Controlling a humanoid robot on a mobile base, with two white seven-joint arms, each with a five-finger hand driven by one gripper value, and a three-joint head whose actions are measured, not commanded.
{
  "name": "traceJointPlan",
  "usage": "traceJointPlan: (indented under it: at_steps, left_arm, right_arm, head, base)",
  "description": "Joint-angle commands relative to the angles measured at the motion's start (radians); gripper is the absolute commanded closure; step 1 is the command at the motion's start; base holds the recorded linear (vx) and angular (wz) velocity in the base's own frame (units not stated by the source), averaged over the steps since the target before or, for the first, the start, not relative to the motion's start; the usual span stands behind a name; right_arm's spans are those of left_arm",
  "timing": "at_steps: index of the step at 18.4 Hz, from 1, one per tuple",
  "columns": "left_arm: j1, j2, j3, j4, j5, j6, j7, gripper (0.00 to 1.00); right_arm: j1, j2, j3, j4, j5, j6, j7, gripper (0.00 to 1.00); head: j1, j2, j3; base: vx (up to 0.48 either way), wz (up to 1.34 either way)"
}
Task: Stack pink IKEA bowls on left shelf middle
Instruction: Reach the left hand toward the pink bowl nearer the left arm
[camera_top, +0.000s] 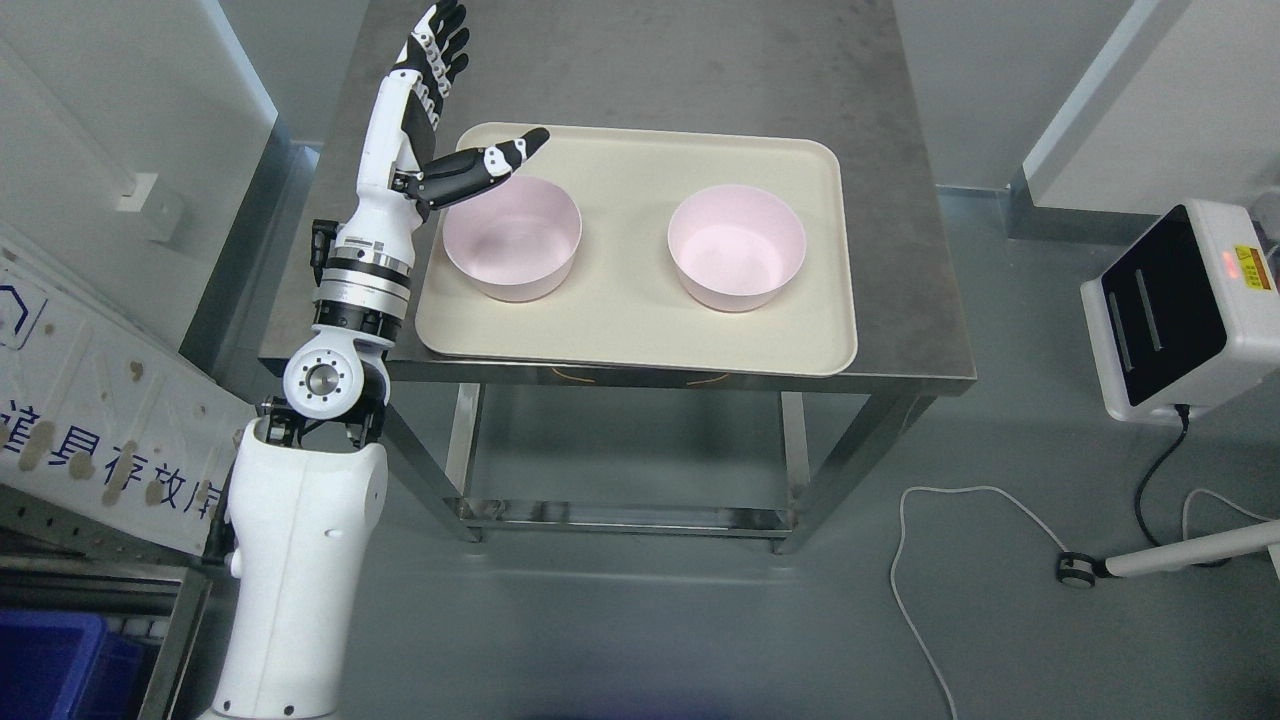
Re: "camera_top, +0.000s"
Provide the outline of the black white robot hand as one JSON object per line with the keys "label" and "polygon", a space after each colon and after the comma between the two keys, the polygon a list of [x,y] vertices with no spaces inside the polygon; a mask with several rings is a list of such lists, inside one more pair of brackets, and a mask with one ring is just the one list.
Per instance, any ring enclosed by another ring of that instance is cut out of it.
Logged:
{"label": "black white robot hand", "polygon": [[406,275],[416,259],[413,234],[430,213],[506,182],[549,137],[536,127],[483,149],[436,158],[445,100],[466,68],[466,8],[434,1],[408,32],[378,88],[356,177],[357,208],[330,237],[314,224],[311,264],[320,278],[338,268],[339,252],[370,263],[375,252]]}

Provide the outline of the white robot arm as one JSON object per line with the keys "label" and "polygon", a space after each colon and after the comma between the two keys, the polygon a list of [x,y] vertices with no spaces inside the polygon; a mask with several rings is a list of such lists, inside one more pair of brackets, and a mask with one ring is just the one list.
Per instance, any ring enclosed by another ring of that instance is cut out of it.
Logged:
{"label": "white robot arm", "polygon": [[365,552],[388,496],[385,354],[420,219],[314,224],[312,337],[244,428],[227,492],[239,582],[207,719],[332,719]]}

